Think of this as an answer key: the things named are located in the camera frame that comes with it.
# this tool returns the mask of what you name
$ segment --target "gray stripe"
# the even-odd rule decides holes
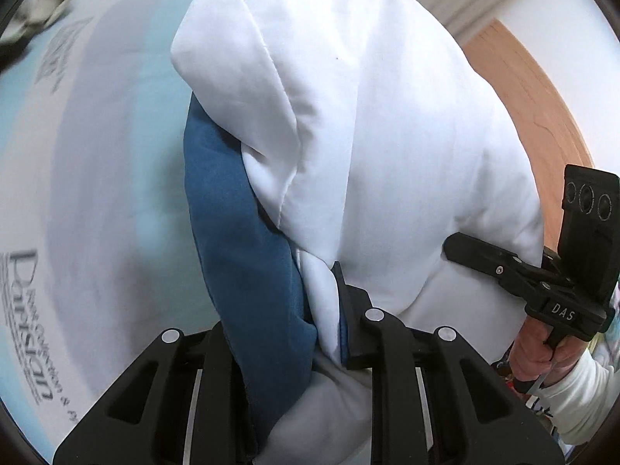
[[[46,235],[52,300],[69,354],[96,394],[144,349],[148,340],[143,338],[153,338],[160,327],[156,307],[148,302],[131,188],[138,52],[157,2],[124,0],[99,21],[55,148]],[[58,375],[62,380],[63,373]]]

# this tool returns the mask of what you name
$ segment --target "wooden headboard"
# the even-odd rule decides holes
[[[493,86],[517,127],[541,199],[545,246],[556,250],[564,167],[593,167],[584,139],[551,80],[501,22],[492,21],[463,50],[474,70]]]

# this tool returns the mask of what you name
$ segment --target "human hand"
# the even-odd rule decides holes
[[[541,374],[549,375],[545,386],[561,381],[579,361],[588,343],[567,336],[557,345],[556,352],[544,344],[551,327],[531,316],[525,318],[508,360],[513,375],[520,381],[532,381]]]

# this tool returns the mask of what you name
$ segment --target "person's arm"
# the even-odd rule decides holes
[[[588,350],[556,384],[538,390],[566,444],[583,444],[601,427],[620,395],[620,372],[597,363]]]

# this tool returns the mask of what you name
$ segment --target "seam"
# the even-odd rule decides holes
[[[269,53],[269,49],[267,48],[267,44],[265,43],[265,39],[263,37],[263,34],[260,31],[260,28],[258,27],[258,24],[256,23],[254,16],[252,15],[252,12],[250,11],[250,8],[247,5],[246,0],[241,0],[241,2],[243,3],[243,6],[246,7],[247,13],[250,16],[250,21],[252,22],[254,28],[256,29],[256,33],[258,34],[259,38],[260,38],[260,43],[263,46],[263,48],[265,49],[265,53],[267,54],[267,57],[269,58],[269,61],[271,61],[272,66],[274,67],[274,71],[276,73],[276,76],[278,77],[278,80],[280,81],[280,86],[282,87],[282,91],[284,93],[284,96],[286,96],[286,100],[288,101],[288,106],[291,109],[291,113],[293,114],[293,117],[295,118],[295,136],[297,136],[297,141],[298,144],[300,146],[300,158],[297,159],[297,163],[295,165],[295,171],[293,173],[293,175],[291,176],[291,178],[289,178],[286,187],[284,188],[284,193],[282,195],[282,198],[280,200],[280,206],[278,208],[278,219],[275,222],[276,227],[279,229],[280,228],[280,224],[281,224],[281,220],[282,220],[282,209],[284,208],[284,200],[286,199],[286,195],[288,194],[288,191],[291,187],[291,184],[293,183],[293,180],[295,179],[295,177],[297,176],[297,173],[300,169],[300,159],[301,159],[301,139],[300,139],[300,133],[299,133],[299,121],[297,120],[297,115],[295,113],[295,111],[293,110],[293,105],[291,104],[291,100],[288,97],[288,93],[286,92],[286,89],[284,88],[284,83],[282,82],[282,77],[280,77],[280,73],[278,72],[278,69],[275,65],[274,62],[274,58],[271,56],[271,54]]]

